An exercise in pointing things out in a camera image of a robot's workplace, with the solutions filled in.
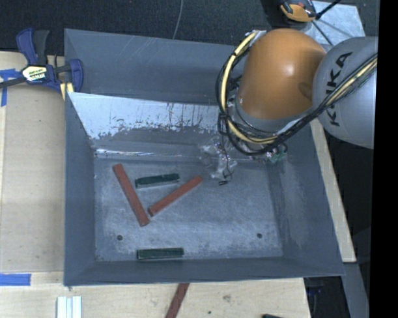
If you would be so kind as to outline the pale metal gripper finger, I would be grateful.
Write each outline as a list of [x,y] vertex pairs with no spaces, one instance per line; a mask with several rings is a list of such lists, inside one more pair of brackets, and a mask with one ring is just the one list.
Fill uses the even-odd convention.
[[200,146],[200,161],[205,166],[211,166],[214,162],[221,159],[222,148],[220,142],[211,142]]
[[233,173],[238,165],[238,162],[230,156],[222,156],[217,161],[217,166],[210,173],[213,179],[219,181],[229,181],[233,177]]

